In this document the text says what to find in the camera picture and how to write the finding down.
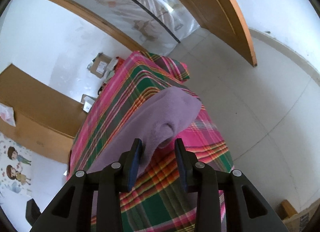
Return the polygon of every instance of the metal screw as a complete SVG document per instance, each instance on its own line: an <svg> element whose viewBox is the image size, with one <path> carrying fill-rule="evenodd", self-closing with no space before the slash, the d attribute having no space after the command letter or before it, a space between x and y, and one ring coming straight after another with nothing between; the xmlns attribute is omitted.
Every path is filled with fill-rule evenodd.
<svg viewBox="0 0 320 232"><path fill-rule="evenodd" d="M203 162L196 162L195 166L197 168L203 168L204 167L204 163Z"/></svg>
<svg viewBox="0 0 320 232"><path fill-rule="evenodd" d="M242 172L240 170L233 170L232 174L236 177L240 177L242 175Z"/></svg>
<svg viewBox="0 0 320 232"><path fill-rule="evenodd" d="M76 176L77 176L77 177L82 177L82 176L84 176L84 171L77 171L77 172L76 172Z"/></svg>
<svg viewBox="0 0 320 232"><path fill-rule="evenodd" d="M113 169L118 169L118 168L121 167L121 163L115 162L115 163L113 163L113 164L111 165L111 167L112 167Z"/></svg>

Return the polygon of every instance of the label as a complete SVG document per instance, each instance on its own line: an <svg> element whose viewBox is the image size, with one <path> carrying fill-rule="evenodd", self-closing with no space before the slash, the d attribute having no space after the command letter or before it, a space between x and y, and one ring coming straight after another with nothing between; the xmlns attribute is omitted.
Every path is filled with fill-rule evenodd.
<svg viewBox="0 0 320 232"><path fill-rule="evenodd" d="M104 71L107 67L107 63L106 62L100 62L98 67L97 67L97 72L100 73L100 74L104 74Z"/></svg>

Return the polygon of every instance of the plastic bag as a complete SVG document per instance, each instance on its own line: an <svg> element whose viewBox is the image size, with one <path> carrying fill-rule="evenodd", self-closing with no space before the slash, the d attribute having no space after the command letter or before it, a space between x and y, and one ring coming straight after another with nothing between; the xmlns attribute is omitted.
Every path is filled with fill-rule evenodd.
<svg viewBox="0 0 320 232"><path fill-rule="evenodd" d="M13 108L0 103L0 117L11 126L16 126L13 115Z"/></svg>

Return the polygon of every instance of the baseboard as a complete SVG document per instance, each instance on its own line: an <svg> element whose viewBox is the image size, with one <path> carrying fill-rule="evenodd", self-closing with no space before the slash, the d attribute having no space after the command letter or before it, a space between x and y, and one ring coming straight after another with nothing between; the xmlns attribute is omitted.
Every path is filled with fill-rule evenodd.
<svg viewBox="0 0 320 232"><path fill-rule="evenodd" d="M290 58L295 64L305 71L313 80L320 86L320 73L300 54L292 50L287 45L272 38L267 33L260 32L256 29L249 28L252 37L265 42L267 45L281 52L283 55Z"/></svg>

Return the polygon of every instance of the white wall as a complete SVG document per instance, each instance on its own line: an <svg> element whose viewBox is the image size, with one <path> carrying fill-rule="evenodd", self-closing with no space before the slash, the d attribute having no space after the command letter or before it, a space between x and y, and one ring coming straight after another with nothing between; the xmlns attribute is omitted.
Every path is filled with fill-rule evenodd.
<svg viewBox="0 0 320 232"><path fill-rule="evenodd" d="M87 70L99 52L131 51L86 20L48 0L12 0L0 18L0 72L9 63L80 101L97 96L101 80Z"/></svg>
<svg viewBox="0 0 320 232"><path fill-rule="evenodd" d="M320 72L320 18L309 0L237 0L248 27L287 45Z"/></svg>

